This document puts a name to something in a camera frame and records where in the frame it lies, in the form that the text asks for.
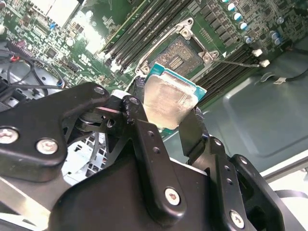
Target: electrolytic capacitor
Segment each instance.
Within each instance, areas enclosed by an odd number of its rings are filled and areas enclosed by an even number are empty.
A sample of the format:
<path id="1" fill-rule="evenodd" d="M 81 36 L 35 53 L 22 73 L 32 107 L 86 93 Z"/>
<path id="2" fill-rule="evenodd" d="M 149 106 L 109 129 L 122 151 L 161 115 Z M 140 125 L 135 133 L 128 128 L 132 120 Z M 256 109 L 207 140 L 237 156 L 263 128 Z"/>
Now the electrolytic capacitor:
<path id="1" fill-rule="evenodd" d="M 271 32 L 269 33 L 269 37 L 270 37 L 272 40 L 276 40 L 276 39 L 279 38 L 279 34 L 278 34 L 278 32 L 276 32 L 276 31 L 271 31 Z"/>
<path id="2" fill-rule="evenodd" d="M 226 6 L 227 11 L 235 11 L 236 7 L 234 3 L 230 3 Z"/>
<path id="3" fill-rule="evenodd" d="M 252 43 L 252 38 L 245 36 L 244 41 L 245 41 L 246 44 L 250 44 L 250 43 Z"/>
<path id="4" fill-rule="evenodd" d="M 282 43 L 282 39 L 281 38 L 277 38 L 277 39 L 273 40 L 273 42 L 274 42 L 274 44 L 276 46 L 279 46 Z"/>
<path id="5" fill-rule="evenodd" d="M 241 23 L 239 24 L 239 29 L 240 29 L 240 30 L 247 30 L 247 29 L 248 29 L 247 23 L 241 22 Z"/>
<path id="6" fill-rule="evenodd" d="M 75 44 L 75 40 L 73 38 L 68 38 L 66 44 L 67 46 L 72 47 Z"/>
<path id="7" fill-rule="evenodd" d="M 240 21 L 242 18 L 243 18 L 243 17 L 242 17 L 242 15 L 241 15 L 241 13 L 234 13 L 234 14 L 233 14 L 233 19 L 234 19 L 235 21 Z"/>

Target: silver screw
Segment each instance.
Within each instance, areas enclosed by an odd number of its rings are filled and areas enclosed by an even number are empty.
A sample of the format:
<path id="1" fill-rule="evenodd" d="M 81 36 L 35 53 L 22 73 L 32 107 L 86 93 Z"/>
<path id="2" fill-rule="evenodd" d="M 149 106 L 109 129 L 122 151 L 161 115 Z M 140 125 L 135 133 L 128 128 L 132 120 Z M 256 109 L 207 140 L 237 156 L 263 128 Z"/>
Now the silver screw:
<path id="1" fill-rule="evenodd" d="M 243 229 L 245 226 L 243 218 L 234 210 L 230 211 L 230 217 L 233 223 L 240 229 Z"/>
<path id="2" fill-rule="evenodd" d="M 58 145 L 50 139 L 43 139 L 37 143 L 37 150 L 46 155 L 54 154 L 58 150 Z"/>
<path id="3" fill-rule="evenodd" d="M 214 139 L 215 140 L 215 143 L 218 145 L 218 146 L 221 146 L 221 142 L 217 139 Z"/>
<path id="4" fill-rule="evenodd" d="M 94 88 L 94 91 L 95 91 L 96 93 L 101 94 L 101 95 L 104 95 L 104 94 L 105 94 L 104 89 L 103 89 L 103 88 L 100 88 L 100 87 L 95 87 L 95 88 Z"/>
<path id="5" fill-rule="evenodd" d="M 130 97 L 129 101 L 131 101 L 133 104 L 136 104 L 136 105 L 139 104 L 138 100 L 134 97 Z"/>
<path id="6" fill-rule="evenodd" d="M 245 165 L 247 165 L 247 160 L 245 160 L 244 157 L 241 157 L 241 156 L 240 156 L 240 160 L 241 160 Z"/>
<path id="7" fill-rule="evenodd" d="M 13 143 L 18 139 L 18 132 L 11 128 L 0 129 L 0 143 L 8 144 Z"/>
<path id="8" fill-rule="evenodd" d="M 282 23 L 284 23 L 284 18 L 282 18 L 282 17 L 279 17 L 278 19 L 277 19 L 277 24 L 282 24 Z"/>
<path id="9" fill-rule="evenodd" d="M 179 205 L 180 203 L 180 196 L 174 189 L 167 188 L 165 190 L 165 197 L 167 201 L 172 205 Z"/>

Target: green circuit board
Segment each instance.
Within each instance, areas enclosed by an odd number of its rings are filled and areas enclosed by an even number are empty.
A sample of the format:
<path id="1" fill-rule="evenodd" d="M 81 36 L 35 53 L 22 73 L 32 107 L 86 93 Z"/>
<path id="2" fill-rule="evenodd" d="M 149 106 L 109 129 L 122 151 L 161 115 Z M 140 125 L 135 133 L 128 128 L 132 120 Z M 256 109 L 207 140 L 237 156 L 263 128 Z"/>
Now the green circuit board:
<path id="1" fill-rule="evenodd" d="M 259 43 L 266 58 L 272 60 L 283 52 L 282 44 L 289 40 L 296 42 L 308 32 L 305 18 L 293 9 L 294 4 L 304 2 L 302 0 L 182 0 L 183 4 L 188 4 L 174 15 L 161 33 L 145 43 L 141 52 L 133 54 L 128 67 L 124 71 L 113 70 L 106 62 L 108 48 L 125 36 L 154 1 L 160 0 L 87 0 L 78 4 L 65 25 L 56 26 L 52 18 L 35 10 L 35 1 L 8 0 L 0 11 L 0 23 L 6 27 L 1 39 L 24 41 L 24 49 L 33 57 L 52 64 L 69 86 L 94 81 L 107 90 L 124 90 L 134 78 L 136 64 L 145 51 L 174 25 L 189 17 L 194 20 L 192 32 L 195 36 L 209 51 L 218 51 L 221 59 L 228 58 L 249 38 Z M 177 2 L 180 0 L 162 1 L 161 8 Z M 235 9 L 228 9 L 230 4 L 234 4 Z M 239 20 L 234 20 L 235 13 L 240 13 Z M 243 23 L 247 24 L 245 29 L 241 29 Z M 273 32 L 278 33 L 279 44 L 273 41 Z M 166 39 L 151 54 L 149 62 L 166 52 L 179 36 Z M 140 44 L 126 45 L 128 54 L 132 55 Z M 195 53 L 192 49 L 192 56 L 198 62 Z M 196 82 L 215 66 L 205 68 L 204 63 L 200 63 L 184 77 Z"/>

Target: integrated circuit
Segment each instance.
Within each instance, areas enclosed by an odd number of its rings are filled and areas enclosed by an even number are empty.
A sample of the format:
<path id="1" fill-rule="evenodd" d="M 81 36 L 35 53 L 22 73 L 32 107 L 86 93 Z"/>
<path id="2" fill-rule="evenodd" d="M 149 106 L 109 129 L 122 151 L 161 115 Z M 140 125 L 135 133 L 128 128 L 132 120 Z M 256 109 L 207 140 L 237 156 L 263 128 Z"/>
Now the integrated circuit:
<path id="1" fill-rule="evenodd" d="M 49 48 L 48 51 L 46 52 L 46 55 L 53 59 L 56 55 L 57 55 L 57 52 L 53 49 L 53 48 Z"/>
<path id="2" fill-rule="evenodd" d="M 187 76 L 202 65 L 203 60 L 195 50 L 187 44 L 182 36 L 178 36 L 154 58 L 154 60 L 152 60 L 150 66 L 153 66 L 155 63 L 159 63 L 181 76 Z"/>

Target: white surface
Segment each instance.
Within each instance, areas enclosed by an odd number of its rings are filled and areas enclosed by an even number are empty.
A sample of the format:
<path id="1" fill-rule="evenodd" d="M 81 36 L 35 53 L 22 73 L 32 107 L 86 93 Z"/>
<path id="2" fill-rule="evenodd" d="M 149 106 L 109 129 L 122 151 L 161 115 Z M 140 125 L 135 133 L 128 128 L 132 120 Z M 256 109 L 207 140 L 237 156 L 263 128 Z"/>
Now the white surface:
<path id="1" fill-rule="evenodd" d="M 273 190 L 295 190 L 308 195 L 308 182 L 304 181 L 307 173 L 298 171 L 279 180 L 270 183 Z M 282 201 L 298 219 L 302 226 L 308 231 L 308 199 L 305 198 L 283 198 Z"/>
<path id="2" fill-rule="evenodd" d="M 45 16 L 63 27 L 78 6 L 77 0 L 31 0 Z"/>

